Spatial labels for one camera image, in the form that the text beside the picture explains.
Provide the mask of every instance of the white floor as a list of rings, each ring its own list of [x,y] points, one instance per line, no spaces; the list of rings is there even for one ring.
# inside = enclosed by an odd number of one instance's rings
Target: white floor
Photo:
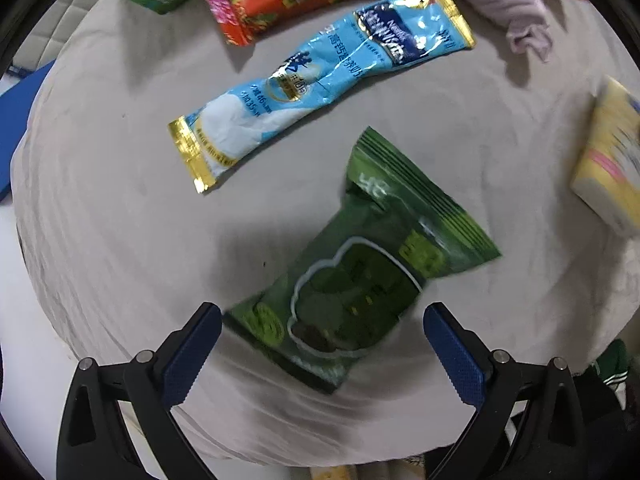
[[[31,463],[55,480],[56,444],[76,359],[41,310],[24,267],[11,197],[0,203],[0,344],[4,385],[0,412]],[[130,428],[147,471],[162,479],[146,441]],[[306,468],[205,460],[219,480],[305,480]]]

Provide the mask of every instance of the yellow tissue package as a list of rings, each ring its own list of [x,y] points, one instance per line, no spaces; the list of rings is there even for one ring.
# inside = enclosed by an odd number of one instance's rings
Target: yellow tissue package
[[[571,189],[622,237],[640,234],[640,102],[606,78]]]

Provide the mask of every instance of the pink stripe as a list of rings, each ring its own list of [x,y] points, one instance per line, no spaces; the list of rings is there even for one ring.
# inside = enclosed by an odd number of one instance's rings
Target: pink stripe
[[[625,176],[620,171],[618,165],[608,156],[604,155],[601,152],[598,152],[597,150],[594,150],[593,148],[589,150],[587,156],[616,180],[625,179]]]

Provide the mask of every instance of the quilted cushion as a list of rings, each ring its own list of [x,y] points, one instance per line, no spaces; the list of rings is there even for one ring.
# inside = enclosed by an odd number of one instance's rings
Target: quilted cushion
[[[57,0],[22,42],[14,65],[37,70],[56,59],[60,49],[98,0]]]

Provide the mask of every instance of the gold packet end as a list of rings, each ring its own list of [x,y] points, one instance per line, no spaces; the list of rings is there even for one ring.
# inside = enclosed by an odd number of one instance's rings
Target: gold packet end
[[[438,3],[442,10],[446,13],[446,15],[453,23],[453,26],[456,27],[460,35],[465,39],[466,46],[469,48],[473,48],[476,46],[476,40],[474,35],[471,33],[471,27],[466,22],[464,16],[460,14],[457,5],[453,0],[435,0]]]
[[[216,179],[211,173],[209,165],[202,155],[200,145],[184,116],[169,123],[169,133],[174,138],[180,157],[193,178],[196,191],[204,193],[216,183]]]

